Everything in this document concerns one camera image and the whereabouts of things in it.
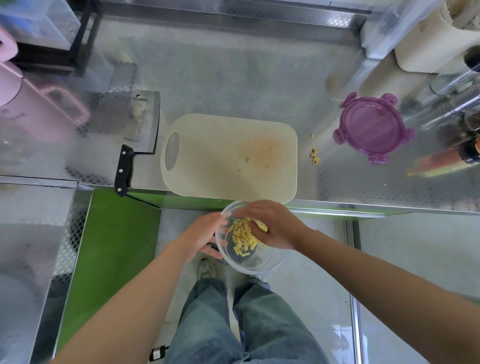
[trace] white cutting board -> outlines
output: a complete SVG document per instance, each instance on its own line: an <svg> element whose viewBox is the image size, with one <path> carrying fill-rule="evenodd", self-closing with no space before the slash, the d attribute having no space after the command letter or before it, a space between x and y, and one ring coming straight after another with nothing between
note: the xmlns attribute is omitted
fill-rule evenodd
<svg viewBox="0 0 480 364"><path fill-rule="evenodd" d="M179 134L175 165L165 165L171 135ZM282 204L297 191L297 134L282 122L188 114L162 146L162 177L182 196Z"/></svg>

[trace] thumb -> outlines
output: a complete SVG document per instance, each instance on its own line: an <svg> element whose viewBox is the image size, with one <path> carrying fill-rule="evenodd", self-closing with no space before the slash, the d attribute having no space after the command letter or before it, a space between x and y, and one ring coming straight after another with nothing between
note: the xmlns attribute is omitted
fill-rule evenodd
<svg viewBox="0 0 480 364"><path fill-rule="evenodd" d="M260 240L262 243L268 245L268 233L260 229L255 221L249 221L248 225L250 226L250 231L252 232L252 235L258 240Z"/></svg>

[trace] person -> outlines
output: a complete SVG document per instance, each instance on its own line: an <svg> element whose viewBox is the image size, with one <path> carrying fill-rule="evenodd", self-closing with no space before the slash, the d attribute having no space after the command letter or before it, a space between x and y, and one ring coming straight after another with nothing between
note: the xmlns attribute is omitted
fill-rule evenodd
<svg viewBox="0 0 480 364"><path fill-rule="evenodd" d="M265 223L267 232L250 223L255 237L307 256L430 363L480 363L475 304L308 228L281 204L253 202L235 217ZM221 258L206 244L226 223L220 213L198 218L72 337L53 364L146 363L184 264L197 251ZM211 268L202 261L165 364L327 363L292 309L258 278L235 290L238 342L229 326L225 284Z"/></svg>

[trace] pink pitcher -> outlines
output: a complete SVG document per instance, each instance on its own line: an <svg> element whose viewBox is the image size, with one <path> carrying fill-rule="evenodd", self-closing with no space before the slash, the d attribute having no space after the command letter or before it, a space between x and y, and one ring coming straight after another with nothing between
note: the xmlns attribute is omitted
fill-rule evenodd
<svg viewBox="0 0 480 364"><path fill-rule="evenodd" d="M22 71L8 62L17 52L17 43L0 26L0 119L12 122L34 138L44 142L61 142L76 127L90 118L90 111L69 90L60 85L34 86ZM49 96L57 91L75 105L79 116L71 117Z"/></svg>

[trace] blue denim jeans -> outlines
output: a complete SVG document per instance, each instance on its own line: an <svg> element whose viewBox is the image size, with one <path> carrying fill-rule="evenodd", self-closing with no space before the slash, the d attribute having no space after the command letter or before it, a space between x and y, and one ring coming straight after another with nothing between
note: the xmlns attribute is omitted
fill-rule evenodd
<svg viewBox="0 0 480 364"><path fill-rule="evenodd" d="M198 281L185 302L164 364L328 364L313 335L268 283L250 278L238 286L233 313L241 342L230 329L225 283Z"/></svg>

